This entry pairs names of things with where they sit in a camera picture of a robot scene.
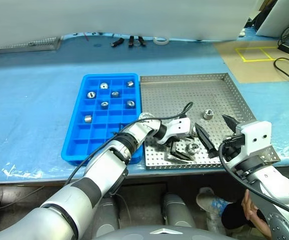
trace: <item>floor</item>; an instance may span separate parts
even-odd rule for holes
[[[283,174],[289,176],[289,169],[282,168]],[[161,225],[161,199],[163,194],[172,192],[178,194],[187,204],[197,228],[207,229],[206,213],[196,204],[195,198],[201,187],[211,187],[215,194],[227,201],[239,198],[244,190],[226,173],[206,175],[184,175],[171,177],[127,179],[118,193],[123,196],[130,210],[131,222],[126,207],[121,199],[117,199],[120,209],[120,227],[138,225]],[[45,186],[39,192],[0,210],[0,231],[16,223],[33,208],[53,195],[59,186]],[[37,187],[0,186],[0,201],[2,205],[11,203]]]

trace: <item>blue surface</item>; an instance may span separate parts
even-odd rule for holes
[[[129,81],[134,83],[133,87],[127,86]],[[108,89],[101,89],[102,83],[108,84]],[[95,97],[88,98],[89,92],[94,92]],[[112,92],[118,92],[118,97],[112,97]],[[135,107],[128,107],[127,101],[133,101]],[[109,103],[108,108],[102,109],[103,102]],[[134,73],[85,75],[75,101],[61,157],[72,165],[79,165],[88,155],[113,137],[114,133],[138,119],[141,109],[138,75]],[[87,115],[92,116],[91,123],[85,122]],[[140,146],[132,155],[130,164],[139,163],[142,155],[143,146]]]
[[[171,41],[160,46],[148,41],[147,47],[111,48],[115,40],[90,36],[86,41],[82,36],[65,40],[57,52],[0,54],[0,183],[64,180],[70,175],[74,166],[60,153],[81,79],[90,73],[229,73],[255,116],[272,122],[279,165],[289,165],[289,82],[238,83],[210,42]],[[142,160],[128,170],[136,177],[211,169],[148,171]]]

